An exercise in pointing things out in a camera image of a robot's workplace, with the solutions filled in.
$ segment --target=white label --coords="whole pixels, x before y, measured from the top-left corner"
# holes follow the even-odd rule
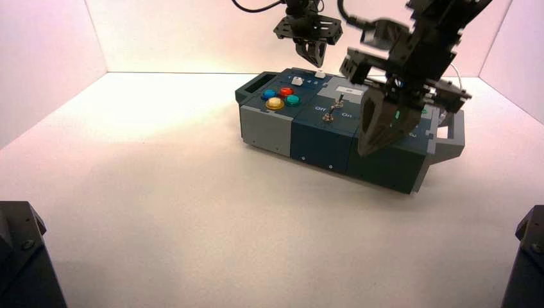
[[[346,87],[338,87],[338,88],[336,88],[336,91],[349,93],[349,94],[355,94],[355,95],[362,95],[361,90],[346,88]]]

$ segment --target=screw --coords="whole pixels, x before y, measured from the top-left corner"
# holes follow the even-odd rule
[[[540,244],[532,244],[531,249],[534,251],[534,253],[537,253],[539,255],[544,254],[544,247],[542,247],[542,245]]]
[[[22,245],[21,245],[21,249],[22,250],[29,250],[30,248],[34,247],[34,241],[32,241],[31,239],[27,239]]]

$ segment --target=cable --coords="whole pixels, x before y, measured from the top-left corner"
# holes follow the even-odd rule
[[[338,10],[340,11],[340,15],[342,15],[342,18],[346,21],[350,18],[348,13],[346,13],[346,9],[344,8],[344,0],[338,0]]]
[[[361,19],[360,17],[357,17],[355,15],[348,15],[346,9],[344,8],[344,0],[338,0],[337,4],[340,15],[342,15],[342,18],[345,19],[348,24],[355,26],[361,30],[366,30],[373,27],[370,22]]]
[[[461,74],[459,74],[459,70],[457,69],[457,67],[453,63],[450,64],[450,66],[454,68],[455,73],[457,74],[457,79],[459,80],[459,88],[462,90],[463,89],[463,82],[461,81]]]
[[[263,8],[256,8],[256,9],[252,10],[252,9],[245,8],[245,7],[241,6],[236,0],[232,0],[232,2],[234,3],[234,5],[236,5],[237,8],[239,8],[240,10],[242,10],[244,12],[248,12],[248,13],[264,12],[266,10],[270,10],[271,8],[273,8],[274,6],[276,6],[278,4],[282,4],[281,1],[276,1],[276,2],[272,3],[271,5],[267,5],[267,6],[263,7]]]

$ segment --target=small slot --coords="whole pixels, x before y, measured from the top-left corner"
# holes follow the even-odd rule
[[[448,139],[448,127],[447,126],[439,127],[438,131],[436,132],[436,135],[438,136],[438,138]]]

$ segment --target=white backdrop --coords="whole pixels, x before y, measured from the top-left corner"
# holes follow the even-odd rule
[[[0,149],[105,73],[84,0],[0,0]]]
[[[482,79],[544,123],[544,2],[514,0],[482,70]]]
[[[511,0],[494,0],[464,31],[454,64],[478,76]],[[240,0],[258,8],[273,0]],[[367,19],[389,17],[411,25],[406,0],[347,0],[346,10]],[[230,0],[87,0],[109,71],[257,73],[311,67],[290,40],[273,28],[285,6],[259,14],[238,10]],[[336,1],[324,15],[337,17]],[[329,46],[323,69],[337,73],[348,46],[359,47],[360,31],[344,27]]]

